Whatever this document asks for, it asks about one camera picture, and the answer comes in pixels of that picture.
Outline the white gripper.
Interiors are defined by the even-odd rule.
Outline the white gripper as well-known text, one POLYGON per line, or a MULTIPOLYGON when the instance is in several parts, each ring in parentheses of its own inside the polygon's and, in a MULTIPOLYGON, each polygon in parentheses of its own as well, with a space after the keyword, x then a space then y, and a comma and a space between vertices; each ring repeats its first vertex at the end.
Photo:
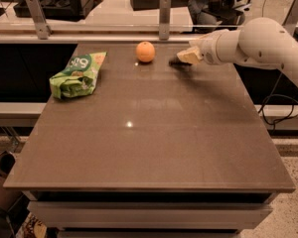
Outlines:
POLYGON ((178 52, 177 58, 189 64, 198 64, 204 60, 207 64, 220 65, 226 55, 227 33, 228 30, 220 30, 191 39, 189 40, 191 47, 178 52))

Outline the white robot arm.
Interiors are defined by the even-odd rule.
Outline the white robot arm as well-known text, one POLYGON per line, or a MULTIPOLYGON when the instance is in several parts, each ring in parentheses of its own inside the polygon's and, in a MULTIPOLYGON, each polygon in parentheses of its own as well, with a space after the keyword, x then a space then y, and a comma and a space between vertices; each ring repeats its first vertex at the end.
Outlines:
POLYGON ((298 42, 272 19, 252 19, 240 30, 213 31, 189 40, 189 45, 176 54, 178 61, 279 69, 298 87, 298 42))

